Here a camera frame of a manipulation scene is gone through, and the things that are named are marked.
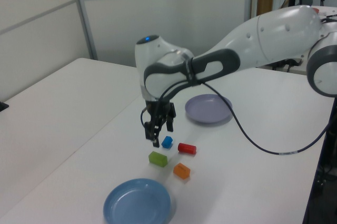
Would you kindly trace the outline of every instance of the green block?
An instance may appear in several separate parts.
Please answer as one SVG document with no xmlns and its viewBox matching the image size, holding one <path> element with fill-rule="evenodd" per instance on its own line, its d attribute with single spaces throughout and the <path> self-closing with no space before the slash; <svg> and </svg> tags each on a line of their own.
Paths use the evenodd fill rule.
<svg viewBox="0 0 337 224">
<path fill-rule="evenodd" d="M 152 153 L 148 155 L 148 160 L 160 167 L 165 167 L 167 165 L 167 156 L 159 154 L 155 151 L 152 151 Z"/>
</svg>

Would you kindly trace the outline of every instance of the white wall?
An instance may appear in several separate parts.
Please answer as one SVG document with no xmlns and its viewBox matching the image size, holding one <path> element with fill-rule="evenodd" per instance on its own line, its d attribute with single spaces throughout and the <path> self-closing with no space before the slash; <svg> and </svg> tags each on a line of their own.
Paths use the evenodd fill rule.
<svg viewBox="0 0 337 224">
<path fill-rule="evenodd" d="M 0 0 L 0 100 L 89 57 L 75 0 Z"/>
<path fill-rule="evenodd" d="M 150 34 L 201 54 L 244 22 L 246 0 L 83 0 L 101 61 L 135 66 L 134 46 Z"/>
</svg>

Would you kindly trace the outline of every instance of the blue plate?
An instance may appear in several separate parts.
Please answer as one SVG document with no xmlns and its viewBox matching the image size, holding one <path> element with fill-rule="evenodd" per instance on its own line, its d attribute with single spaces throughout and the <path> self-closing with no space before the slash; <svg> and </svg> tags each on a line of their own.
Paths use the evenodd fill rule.
<svg viewBox="0 0 337 224">
<path fill-rule="evenodd" d="M 140 178 L 110 192 L 103 215 L 109 224 L 162 224 L 169 216 L 170 207 L 170 195 L 160 183 Z"/>
</svg>

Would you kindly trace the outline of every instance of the blue cube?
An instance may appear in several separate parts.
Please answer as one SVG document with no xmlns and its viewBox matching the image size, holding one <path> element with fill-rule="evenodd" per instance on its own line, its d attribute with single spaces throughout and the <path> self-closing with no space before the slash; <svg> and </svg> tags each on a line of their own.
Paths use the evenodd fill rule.
<svg viewBox="0 0 337 224">
<path fill-rule="evenodd" d="M 170 136 L 166 136 L 162 142 L 163 148 L 169 149 L 172 146 L 172 138 Z"/>
</svg>

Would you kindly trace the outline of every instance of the lavender plate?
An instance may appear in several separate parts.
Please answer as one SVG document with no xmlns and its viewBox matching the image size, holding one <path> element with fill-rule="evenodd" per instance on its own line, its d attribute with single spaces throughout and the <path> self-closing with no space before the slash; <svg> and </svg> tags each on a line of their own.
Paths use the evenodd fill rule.
<svg viewBox="0 0 337 224">
<path fill-rule="evenodd" d="M 233 107 L 231 101 L 228 99 L 226 101 Z M 191 98 L 185 104 L 185 111 L 190 119 L 202 123 L 217 123 L 232 115 L 227 105 L 215 94 L 203 94 Z"/>
</svg>

